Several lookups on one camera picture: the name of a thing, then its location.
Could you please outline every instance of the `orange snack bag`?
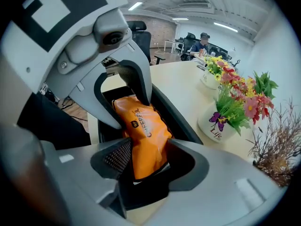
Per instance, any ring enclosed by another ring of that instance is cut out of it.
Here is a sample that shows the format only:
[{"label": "orange snack bag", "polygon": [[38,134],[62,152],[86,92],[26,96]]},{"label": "orange snack bag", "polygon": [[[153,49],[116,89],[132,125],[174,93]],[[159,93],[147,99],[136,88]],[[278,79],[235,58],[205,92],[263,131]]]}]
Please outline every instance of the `orange snack bag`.
[{"label": "orange snack bag", "polygon": [[136,96],[117,99],[113,106],[134,143],[135,179],[143,179],[162,168],[167,162],[165,144],[172,135],[160,115],[152,106],[143,105]]}]

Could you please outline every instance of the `flower pot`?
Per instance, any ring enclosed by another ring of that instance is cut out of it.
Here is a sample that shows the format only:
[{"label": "flower pot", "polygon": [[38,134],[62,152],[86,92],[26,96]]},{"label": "flower pot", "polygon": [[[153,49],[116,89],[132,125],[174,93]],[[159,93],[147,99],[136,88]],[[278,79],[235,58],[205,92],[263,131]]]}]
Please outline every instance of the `flower pot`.
[{"label": "flower pot", "polygon": [[201,81],[203,84],[210,89],[217,89],[220,85],[219,81],[217,81],[213,74],[211,74],[208,70],[204,71],[204,74],[201,77]]},{"label": "flower pot", "polygon": [[236,130],[228,123],[218,123],[219,113],[216,109],[216,104],[209,107],[198,118],[198,126],[215,142],[222,143],[235,135]]}]

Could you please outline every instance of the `purple butterfly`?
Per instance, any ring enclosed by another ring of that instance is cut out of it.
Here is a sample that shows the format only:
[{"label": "purple butterfly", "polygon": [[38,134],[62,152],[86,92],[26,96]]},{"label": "purple butterfly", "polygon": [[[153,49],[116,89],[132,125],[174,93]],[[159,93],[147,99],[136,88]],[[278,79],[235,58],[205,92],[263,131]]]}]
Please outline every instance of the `purple butterfly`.
[{"label": "purple butterfly", "polygon": [[218,113],[218,112],[214,112],[214,113],[213,113],[213,117],[211,117],[211,118],[209,119],[209,121],[212,122],[212,123],[215,123],[215,125],[217,124],[219,130],[220,130],[220,131],[223,131],[223,129],[224,129],[224,124],[227,122],[227,119],[222,120],[222,121],[220,121],[219,119],[224,119],[224,118],[226,118],[226,117],[225,117],[225,116],[221,116],[221,114]]}]

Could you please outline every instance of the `dry branches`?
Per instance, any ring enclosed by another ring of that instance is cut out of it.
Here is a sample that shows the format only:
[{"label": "dry branches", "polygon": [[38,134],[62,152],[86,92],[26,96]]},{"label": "dry branches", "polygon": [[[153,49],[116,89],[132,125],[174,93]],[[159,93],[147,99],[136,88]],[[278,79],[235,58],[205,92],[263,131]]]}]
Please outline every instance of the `dry branches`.
[{"label": "dry branches", "polygon": [[287,186],[294,172],[293,161],[301,154],[301,114],[294,111],[293,100],[283,111],[273,109],[269,115],[265,137],[254,135],[254,166],[272,178],[279,186]]}]

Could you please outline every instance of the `ceiling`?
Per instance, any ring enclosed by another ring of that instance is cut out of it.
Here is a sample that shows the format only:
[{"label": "ceiling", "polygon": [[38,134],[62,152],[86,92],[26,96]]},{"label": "ceiling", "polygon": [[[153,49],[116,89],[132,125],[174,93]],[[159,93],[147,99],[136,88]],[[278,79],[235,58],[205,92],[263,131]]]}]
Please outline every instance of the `ceiling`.
[{"label": "ceiling", "polygon": [[[186,17],[180,23],[221,23],[238,30],[238,34],[252,41],[263,26],[274,5],[273,0],[128,0],[124,14],[145,15],[172,21]],[[128,9],[143,2],[133,11]]]}]

